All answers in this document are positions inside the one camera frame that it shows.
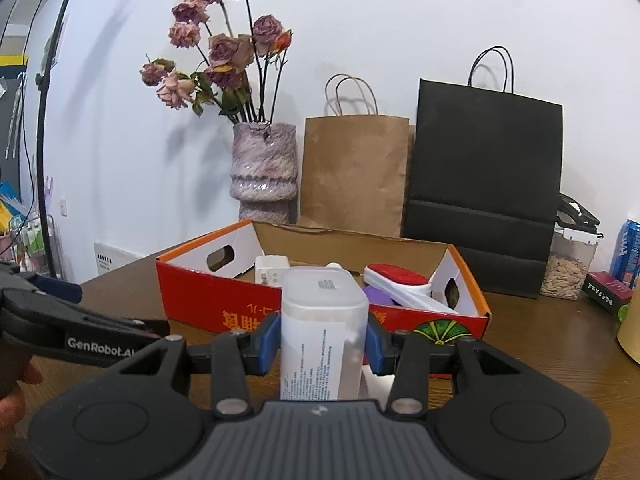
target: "blue can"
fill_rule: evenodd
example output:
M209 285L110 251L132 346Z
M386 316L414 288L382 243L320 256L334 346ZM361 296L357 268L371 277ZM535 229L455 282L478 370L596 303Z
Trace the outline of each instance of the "blue can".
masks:
M622 227L613 258L611 274L619 282L634 288L640 271L640 223L627 220Z

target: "brown paper bag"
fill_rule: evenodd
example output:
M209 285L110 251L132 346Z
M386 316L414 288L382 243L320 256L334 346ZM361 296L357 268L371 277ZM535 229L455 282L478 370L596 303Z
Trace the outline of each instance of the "brown paper bag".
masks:
M334 108L327 91L338 76L344 78L335 88ZM347 80L366 85L375 114L342 114L338 88ZM399 236L412 146L409 119L379 115L369 85L347 74L329 79L324 91L336 116L306 120L298 224Z

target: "human hand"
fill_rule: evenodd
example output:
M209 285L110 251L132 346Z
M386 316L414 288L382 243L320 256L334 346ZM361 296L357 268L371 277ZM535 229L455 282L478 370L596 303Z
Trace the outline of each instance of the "human hand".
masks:
M42 382L42 374L33 363L29 363L20 380L27 384L39 384ZM24 394L20 386L16 384L14 390L7 397L0 399L0 469L6 463L6 454L11 447L15 425L22 420L25 410Z

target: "white power adapter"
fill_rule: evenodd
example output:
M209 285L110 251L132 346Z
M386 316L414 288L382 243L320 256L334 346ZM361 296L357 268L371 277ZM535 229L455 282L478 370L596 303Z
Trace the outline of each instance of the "white power adapter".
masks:
M282 287L282 275L289 269L286 256L267 254L255 259L255 283L258 285Z

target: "ceramic vase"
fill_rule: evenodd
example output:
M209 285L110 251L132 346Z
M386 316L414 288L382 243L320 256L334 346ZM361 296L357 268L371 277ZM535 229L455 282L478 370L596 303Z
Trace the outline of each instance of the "ceramic vase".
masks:
M298 196L296 127L235 124L229 193L240 201L240 219L288 223Z

